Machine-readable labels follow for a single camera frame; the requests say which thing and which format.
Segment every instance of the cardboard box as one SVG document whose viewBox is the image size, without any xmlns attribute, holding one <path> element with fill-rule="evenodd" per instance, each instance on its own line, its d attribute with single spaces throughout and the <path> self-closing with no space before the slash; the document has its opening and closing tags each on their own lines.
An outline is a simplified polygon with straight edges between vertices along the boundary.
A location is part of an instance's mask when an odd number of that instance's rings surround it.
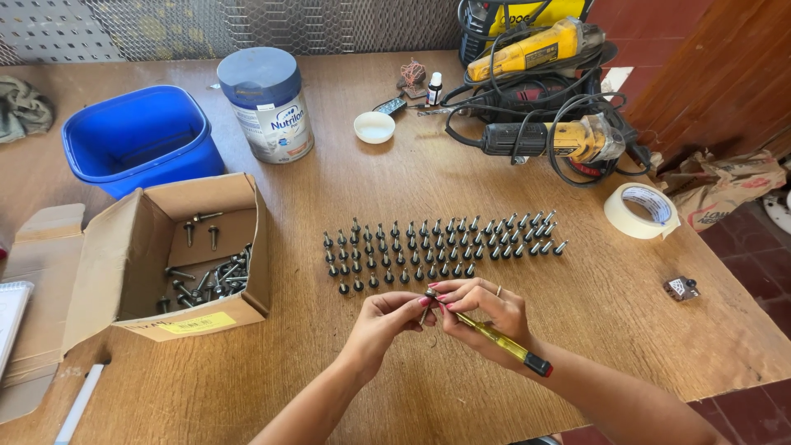
<svg viewBox="0 0 791 445">
<path fill-rule="evenodd" d="M 187 247 L 184 223 L 194 213 L 225 214 L 195 224 Z M 81 231 L 85 205 L 38 211 L 17 233 L 2 282 L 36 285 L 0 385 L 0 423 L 33 411 L 63 355 L 108 325 L 155 341 L 215 333 L 262 321 L 270 308 L 267 220 L 252 177 L 243 173 L 137 189 Z M 219 228 L 217 250 L 208 228 Z M 247 287 L 187 308 L 167 266 L 197 276 L 252 242 Z M 171 297 L 168 314 L 156 302 Z"/>
</svg>

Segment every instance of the wooden workbench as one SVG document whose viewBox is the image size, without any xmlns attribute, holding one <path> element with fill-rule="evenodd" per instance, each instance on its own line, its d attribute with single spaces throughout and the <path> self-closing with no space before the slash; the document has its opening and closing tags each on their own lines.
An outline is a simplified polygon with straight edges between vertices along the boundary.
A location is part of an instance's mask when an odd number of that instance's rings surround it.
<svg viewBox="0 0 791 445">
<path fill-rule="evenodd" d="M 42 207 L 82 202 L 90 218 L 113 202 L 74 178 L 60 127 L 85 105 L 157 84 L 195 97 L 228 171 L 255 176 L 274 218 L 270 319 L 164 343 L 106 329 L 68 354 L 34 413 L 0 425 L 0 443 L 52 443 L 83 374 L 107 354 L 112 364 L 73 444 L 250 440 L 334 359 L 357 317 L 362 297 L 338 294 L 321 260 L 320 236 L 338 227 L 348 232 L 353 215 L 385 227 L 398 219 L 405 230 L 410 220 L 557 209 L 556 233 L 571 240 L 563 257 L 481 261 L 478 270 L 527 298 L 535 335 L 685 401 L 791 377 L 791 342 L 689 226 L 665 241 L 642 241 L 609 224 L 602 206 L 626 178 L 571 188 L 546 160 L 511 166 L 484 156 L 452 141 L 444 116 L 418 118 L 414 110 L 396 118 L 390 142 L 357 140 L 354 117 L 394 95 L 396 73 L 411 55 L 299 59 L 316 149 L 289 165 L 252 157 L 228 101 L 207 89 L 217 82 L 216 60 L 0 69 L 57 106 L 49 134 L 0 146 L 5 239 Z M 455 52 L 414 56 L 443 73 L 446 89 L 460 83 Z M 470 135 L 480 132 L 474 120 L 464 124 Z M 698 281 L 701 298 L 677 303 L 662 291 L 665 280 L 682 274 Z M 408 288 L 423 286 L 412 281 Z M 497 445 L 586 423 L 549 391 L 427 329 L 396 339 L 330 443 Z"/>
</svg>

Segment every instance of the notepad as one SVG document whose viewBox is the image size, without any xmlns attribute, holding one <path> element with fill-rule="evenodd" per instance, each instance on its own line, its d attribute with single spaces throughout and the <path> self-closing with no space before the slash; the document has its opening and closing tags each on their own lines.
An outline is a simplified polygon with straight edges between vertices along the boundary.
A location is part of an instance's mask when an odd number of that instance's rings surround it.
<svg viewBox="0 0 791 445">
<path fill-rule="evenodd" d="M 33 283 L 29 281 L 0 284 L 0 376 L 11 356 L 13 339 L 17 336 L 32 291 Z"/>
</svg>

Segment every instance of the hand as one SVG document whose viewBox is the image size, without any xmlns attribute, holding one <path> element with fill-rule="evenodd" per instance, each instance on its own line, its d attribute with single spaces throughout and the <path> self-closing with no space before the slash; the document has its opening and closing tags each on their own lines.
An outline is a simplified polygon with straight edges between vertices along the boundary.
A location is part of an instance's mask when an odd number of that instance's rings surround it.
<svg viewBox="0 0 791 445">
<path fill-rule="evenodd" d="M 524 299 L 506 289 L 500 290 L 497 297 L 497 285 L 481 278 L 470 280 L 448 280 L 429 284 L 439 294 L 442 329 L 451 336 L 463 341 L 482 356 L 512 371 L 522 372 L 527 369 L 522 362 L 515 359 L 493 341 L 465 325 L 454 312 L 468 312 L 480 309 L 491 318 L 485 323 L 505 334 L 511 340 L 527 350 L 534 352 L 534 343 L 528 329 L 528 319 L 524 312 Z"/>
<path fill-rule="evenodd" d="M 388 292 L 368 297 L 362 303 L 360 316 L 339 358 L 356 363 L 362 378 L 368 382 L 379 371 L 384 353 L 396 335 L 406 330 L 423 331 L 420 317 L 426 307 L 438 307 L 438 304 L 411 292 Z M 423 323 L 434 326 L 437 316 L 429 311 Z"/>
</svg>

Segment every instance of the masking tape roll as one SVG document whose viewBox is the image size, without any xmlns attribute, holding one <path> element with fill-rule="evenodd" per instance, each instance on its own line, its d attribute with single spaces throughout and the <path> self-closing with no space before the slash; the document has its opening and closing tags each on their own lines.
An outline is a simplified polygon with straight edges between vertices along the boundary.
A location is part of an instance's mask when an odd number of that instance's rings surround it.
<svg viewBox="0 0 791 445">
<path fill-rule="evenodd" d="M 644 207 L 653 221 L 635 215 L 626 207 L 624 201 Z M 662 239 L 665 239 L 681 225 L 676 206 L 667 196 L 655 188 L 637 182 L 618 187 L 604 202 L 604 214 L 616 229 L 633 238 L 650 239 L 662 234 Z"/>
</svg>

